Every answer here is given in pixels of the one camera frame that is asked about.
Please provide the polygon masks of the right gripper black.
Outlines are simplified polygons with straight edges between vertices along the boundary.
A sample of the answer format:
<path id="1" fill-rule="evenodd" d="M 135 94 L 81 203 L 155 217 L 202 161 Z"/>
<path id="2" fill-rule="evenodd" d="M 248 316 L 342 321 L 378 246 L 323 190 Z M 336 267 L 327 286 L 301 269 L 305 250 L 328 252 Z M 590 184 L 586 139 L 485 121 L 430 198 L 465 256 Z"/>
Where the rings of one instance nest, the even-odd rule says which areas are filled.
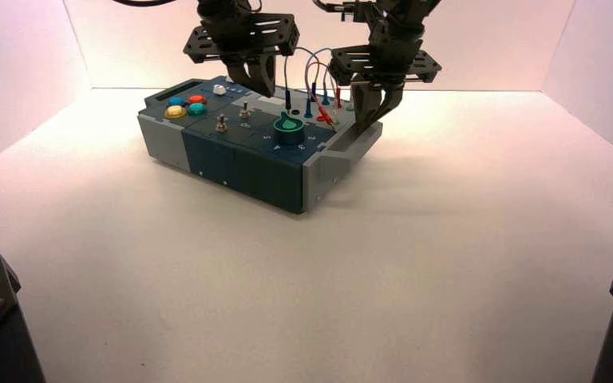
<path id="1" fill-rule="evenodd" d="M 396 87 L 407 82 L 431 83 L 441 70 L 441 65 L 424 50 L 418 50 L 410 59 L 391 58 L 371 45 L 334 49 L 328 65 L 336 84 L 351 89 L 354 131 L 358 135 L 370 126 L 371 117 L 372 123 L 377 123 L 400 105 L 404 89 Z"/>

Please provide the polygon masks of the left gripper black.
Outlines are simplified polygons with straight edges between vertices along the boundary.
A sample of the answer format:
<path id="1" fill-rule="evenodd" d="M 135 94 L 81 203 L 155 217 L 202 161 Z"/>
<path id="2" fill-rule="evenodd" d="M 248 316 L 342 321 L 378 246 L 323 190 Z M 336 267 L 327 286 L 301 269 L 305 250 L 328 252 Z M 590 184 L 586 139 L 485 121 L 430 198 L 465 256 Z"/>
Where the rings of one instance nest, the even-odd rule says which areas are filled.
<path id="1" fill-rule="evenodd" d="M 203 18 L 191 32 L 183 52 L 195 63 L 226 60 L 228 75 L 236 84 L 273 97 L 275 55 L 292 55 L 299 37 L 292 14 L 224 15 Z"/>

